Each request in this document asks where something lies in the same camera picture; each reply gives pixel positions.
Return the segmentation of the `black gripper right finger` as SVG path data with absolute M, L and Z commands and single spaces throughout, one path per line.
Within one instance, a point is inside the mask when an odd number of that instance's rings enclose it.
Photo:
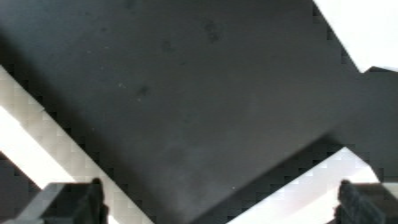
M 398 224 L 398 183 L 342 181 L 336 224 Z

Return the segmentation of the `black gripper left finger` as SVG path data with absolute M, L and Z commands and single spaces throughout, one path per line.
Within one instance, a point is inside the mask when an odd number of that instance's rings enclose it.
M 104 184 L 50 183 L 17 218 L 18 224 L 109 224 Z

